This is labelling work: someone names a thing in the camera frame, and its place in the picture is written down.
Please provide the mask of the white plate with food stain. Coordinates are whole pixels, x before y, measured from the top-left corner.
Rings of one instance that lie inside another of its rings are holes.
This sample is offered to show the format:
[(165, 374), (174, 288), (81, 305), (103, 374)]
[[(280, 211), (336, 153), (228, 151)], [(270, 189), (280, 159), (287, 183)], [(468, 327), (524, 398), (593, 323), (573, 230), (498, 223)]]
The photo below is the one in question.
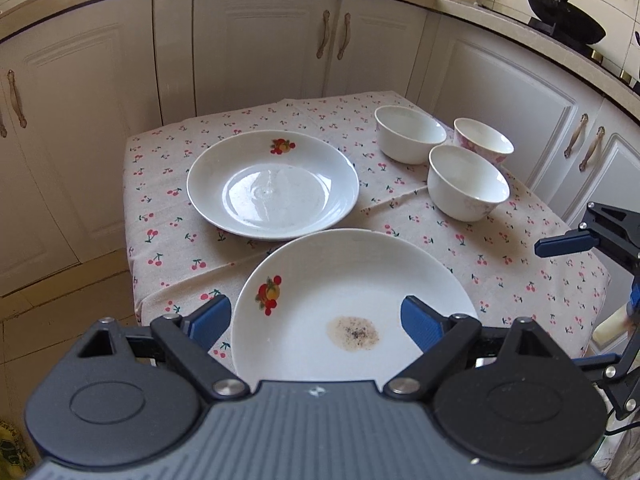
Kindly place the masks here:
[(401, 326), (408, 296), (443, 316), (476, 313), (454, 274), (405, 240), (357, 229), (293, 240), (265, 258), (236, 300), (235, 373), (251, 387), (262, 380), (384, 385), (421, 353)]

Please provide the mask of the white pink floral bowl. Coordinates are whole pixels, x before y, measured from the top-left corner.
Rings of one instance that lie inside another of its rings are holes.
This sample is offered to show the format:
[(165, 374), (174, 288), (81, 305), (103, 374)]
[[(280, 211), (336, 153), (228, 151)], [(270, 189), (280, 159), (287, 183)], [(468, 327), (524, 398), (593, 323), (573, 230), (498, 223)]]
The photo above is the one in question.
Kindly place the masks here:
[(501, 165), (514, 153), (512, 142), (498, 130), (471, 118), (454, 121), (454, 140), (462, 148), (487, 159), (495, 166)]

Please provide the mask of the white fruit plate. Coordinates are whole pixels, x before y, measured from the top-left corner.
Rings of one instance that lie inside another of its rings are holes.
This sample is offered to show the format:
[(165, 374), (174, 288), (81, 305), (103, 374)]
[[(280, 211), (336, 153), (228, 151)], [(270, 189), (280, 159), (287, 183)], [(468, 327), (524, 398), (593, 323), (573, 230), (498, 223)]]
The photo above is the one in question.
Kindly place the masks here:
[(292, 240), (343, 220), (357, 203), (359, 178), (329, 143), (262, 130), (205, 150), (188, 172), (186, 192), (219, 229), (253, 240)]

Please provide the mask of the black wok on stove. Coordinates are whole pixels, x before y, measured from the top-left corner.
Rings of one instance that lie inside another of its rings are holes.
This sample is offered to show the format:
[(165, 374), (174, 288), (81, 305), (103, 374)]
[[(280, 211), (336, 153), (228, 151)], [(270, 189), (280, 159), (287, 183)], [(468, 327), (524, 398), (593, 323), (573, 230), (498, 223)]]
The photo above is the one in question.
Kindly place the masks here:
[(560, 30), (582, 44), (597, 44), (605, 29), (587, 12), (568, 0), (527, 0), (539, 21)]

